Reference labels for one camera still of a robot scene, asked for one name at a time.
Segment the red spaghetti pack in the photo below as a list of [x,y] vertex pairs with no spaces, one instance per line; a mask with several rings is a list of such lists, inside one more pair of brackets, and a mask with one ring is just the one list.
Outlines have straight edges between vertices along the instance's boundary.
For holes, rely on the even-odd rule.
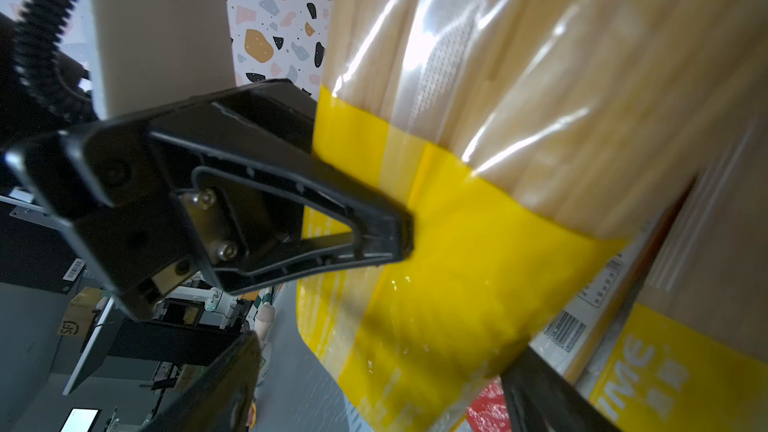
[[[555,372],[573,384],[600,345],[617,313],[642,281],[675,212],[668,209],[646,222],[638,235],[613,256],[530,342]],[[508,372],[495,378],[466,409],[458,431],[511,431]]]

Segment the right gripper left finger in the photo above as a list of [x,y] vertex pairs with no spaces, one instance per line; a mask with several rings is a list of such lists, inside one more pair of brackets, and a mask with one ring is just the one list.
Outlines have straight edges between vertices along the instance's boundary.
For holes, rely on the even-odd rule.
[[256,388],[261,344],[255,332],[237,339],[144,431],[243,431]]

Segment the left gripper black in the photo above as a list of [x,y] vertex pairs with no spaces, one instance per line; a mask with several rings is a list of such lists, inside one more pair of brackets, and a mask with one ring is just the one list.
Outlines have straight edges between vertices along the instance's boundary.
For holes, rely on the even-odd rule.
[[5,162],[132,319],[151,319],[197,271],[145,122],[98,121],[27,138]]

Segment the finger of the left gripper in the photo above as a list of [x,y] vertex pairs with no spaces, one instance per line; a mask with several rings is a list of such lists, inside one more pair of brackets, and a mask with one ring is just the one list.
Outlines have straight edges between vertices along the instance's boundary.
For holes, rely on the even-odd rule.
[[406,208],[311,151],[316,102],[287,79],[176,105],[147,139],[205,278],[229,293],[398,263]]

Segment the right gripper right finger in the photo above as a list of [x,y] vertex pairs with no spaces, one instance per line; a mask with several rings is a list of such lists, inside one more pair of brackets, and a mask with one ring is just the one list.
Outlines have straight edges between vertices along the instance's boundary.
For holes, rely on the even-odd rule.
[[500,375],[514,432],[619,432],[532,348]]

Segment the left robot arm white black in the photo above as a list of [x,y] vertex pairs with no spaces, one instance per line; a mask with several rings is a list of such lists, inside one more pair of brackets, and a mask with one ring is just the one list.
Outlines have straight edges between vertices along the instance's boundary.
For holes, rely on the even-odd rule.
[[24,0],[22,86],[68,122],[4,156],[124,313],[404,260],[399,204],[317,159],[313,99],[238,85],[226,0]]

